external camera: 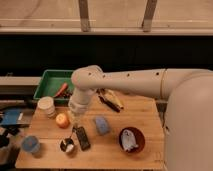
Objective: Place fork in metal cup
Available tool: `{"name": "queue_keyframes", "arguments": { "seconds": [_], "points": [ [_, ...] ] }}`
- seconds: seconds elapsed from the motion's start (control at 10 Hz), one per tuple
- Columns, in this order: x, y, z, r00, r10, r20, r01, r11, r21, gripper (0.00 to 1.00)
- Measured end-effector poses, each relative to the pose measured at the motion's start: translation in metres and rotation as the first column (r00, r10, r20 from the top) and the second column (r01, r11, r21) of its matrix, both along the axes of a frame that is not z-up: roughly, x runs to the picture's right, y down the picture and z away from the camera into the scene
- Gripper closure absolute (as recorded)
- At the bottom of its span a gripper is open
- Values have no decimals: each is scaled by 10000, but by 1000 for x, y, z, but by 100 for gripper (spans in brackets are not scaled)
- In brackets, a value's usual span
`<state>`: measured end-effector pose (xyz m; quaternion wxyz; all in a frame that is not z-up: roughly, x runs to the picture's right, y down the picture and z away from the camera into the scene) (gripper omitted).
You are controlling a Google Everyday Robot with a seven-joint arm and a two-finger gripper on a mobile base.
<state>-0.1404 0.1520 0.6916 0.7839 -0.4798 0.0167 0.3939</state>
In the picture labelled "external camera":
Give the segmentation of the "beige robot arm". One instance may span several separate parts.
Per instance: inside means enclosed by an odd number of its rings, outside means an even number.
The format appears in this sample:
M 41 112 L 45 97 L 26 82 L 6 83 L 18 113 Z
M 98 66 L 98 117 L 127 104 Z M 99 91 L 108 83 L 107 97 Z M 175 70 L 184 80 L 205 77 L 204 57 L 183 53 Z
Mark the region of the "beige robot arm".
M 87 111 L 96 90 L 106 88 L 167 102 L 165 171 L 213 171 L 213 71 L 152 69 L 105 73 L 97 65 L 73 72 L 68 106 Z

